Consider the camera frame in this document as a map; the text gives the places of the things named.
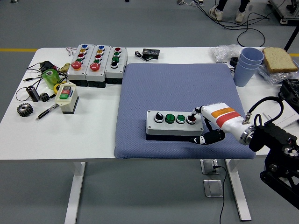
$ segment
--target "red stripe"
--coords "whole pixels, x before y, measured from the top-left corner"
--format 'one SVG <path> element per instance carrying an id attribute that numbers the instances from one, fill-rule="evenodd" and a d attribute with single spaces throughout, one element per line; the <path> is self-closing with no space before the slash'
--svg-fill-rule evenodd
<path id="1" fill-rule="evenodd" d="M 236 117 L 240 117 L 241 115 L 238 112 L 231 112 L 231 113 L 227 113 L 222 115 L 221 117 L 219 117 L 216 120 L 216 123 L 218 124 L 218 126 L 221 128 L 222 125 L 224 124 L 224 122 L 226 122 L 227 120 L 230 120 L 232 118 L 236 118 Z"/>

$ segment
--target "bread slice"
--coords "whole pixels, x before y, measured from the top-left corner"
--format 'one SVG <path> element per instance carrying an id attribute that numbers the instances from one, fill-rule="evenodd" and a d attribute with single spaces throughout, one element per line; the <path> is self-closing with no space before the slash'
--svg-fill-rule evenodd
<path id="1" fill-rule="evenodd" d="M 264 48 L 263 54 L 270 73 L 298 71 L 291 56 L 282 48 Z"/>

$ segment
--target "small black box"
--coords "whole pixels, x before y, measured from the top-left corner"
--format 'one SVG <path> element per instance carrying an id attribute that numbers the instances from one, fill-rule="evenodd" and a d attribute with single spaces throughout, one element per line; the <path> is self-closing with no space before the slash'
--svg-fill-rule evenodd
<path id="1" fill-rule="evenodd" d="M 159 58 L 159 54 L 160 54 L 160 50 L 156 50 L 156 49 L 143 49 L 142 54 L 144 56 L 146 56 L 147 58 L 158 59 Z"/>

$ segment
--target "black pen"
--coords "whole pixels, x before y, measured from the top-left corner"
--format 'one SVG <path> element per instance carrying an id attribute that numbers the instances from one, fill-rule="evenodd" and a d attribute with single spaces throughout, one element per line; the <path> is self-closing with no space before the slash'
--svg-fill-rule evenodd
<path id="1" fill-rule="evenodd" d="M 44 116 L 46 116 L 48 113 L 50 113 L 51 111 L 53 111 L 57 107 L 59 107 L 59 105 L 58 104 L 54 104 L 52 107 L 50 107 L 49 109 L 45 110 L 40 115 L 38 115 L 38 117 L 37 117 L 36 120 L 39 120 L 39 119 L 43 118 Z"/>

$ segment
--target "gray floor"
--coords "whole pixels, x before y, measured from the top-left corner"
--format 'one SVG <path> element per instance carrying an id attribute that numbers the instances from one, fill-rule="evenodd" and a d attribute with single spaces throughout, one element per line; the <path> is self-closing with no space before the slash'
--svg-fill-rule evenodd
<path id="1" fill-rule="evenodd" d="M 204 3 L 208 11 L 214 1 Z M 224 20 L 234 21 L 238 7 L 238 0 L 229 0 Z M 267 15 L 272 10 L 266 0 L 254 0 L 248 5 L 247 15 Z M 275 14 L 269 18 L 250 27 L 264 34 L 263 46 L 283 48 L 295 23 L 282 26 Z M 76 47 L 83 43 L 208 47 L 237 44 L 241 32 L 224 29 L 197 8 L 177 6 L 175 0 L 20 0 L 18 4 L 0 0 L 0 48 Z M 299 53 L 298 39 L 289 53 Z M 259 46 L 263 39 L 250 30 L 240 37 L 240 42 Z M 0 118 L 33 55 L 0 52 Z M 298 210 L 261 182 L 262 170 L 262 158 L 240 163 L 250 223 L 298 223 Z M 77 223 L 218 223 L 221 199 L 205 198 L 205 178 L 198 160 L 90 162 Z M 223 180 L 224 173 L 217 178 Z M 67 163 L 1 163 L 0 223 L 63 223 L 71 181 Z M 222 223 L 239 223 L 229 179 L 225 187 Z"/>

